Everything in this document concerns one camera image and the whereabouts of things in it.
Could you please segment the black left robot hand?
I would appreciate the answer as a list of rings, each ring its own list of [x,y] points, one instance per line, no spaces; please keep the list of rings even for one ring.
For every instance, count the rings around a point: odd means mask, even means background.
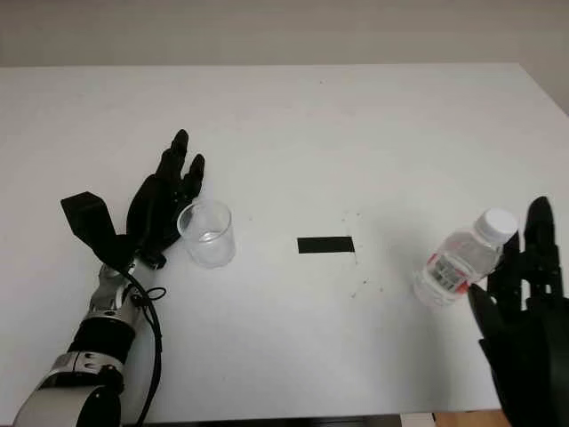
[[[137,246],[137,257],[153,270],[165,266],[164,251],[179,238],[178,217],[200,194],[205,159],[195,155],[182,172],[188,152],[188,132],[180,129],[160,158],[158,167],[135,194],[128,210],[126,234]]]

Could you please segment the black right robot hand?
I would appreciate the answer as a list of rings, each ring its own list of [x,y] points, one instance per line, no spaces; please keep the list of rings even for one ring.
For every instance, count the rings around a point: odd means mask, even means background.
[[[504,246],[487,286],[469,305],[501,408],[513,426],[568,424],[568,299],[547,197],[529,206],[525,230]]]

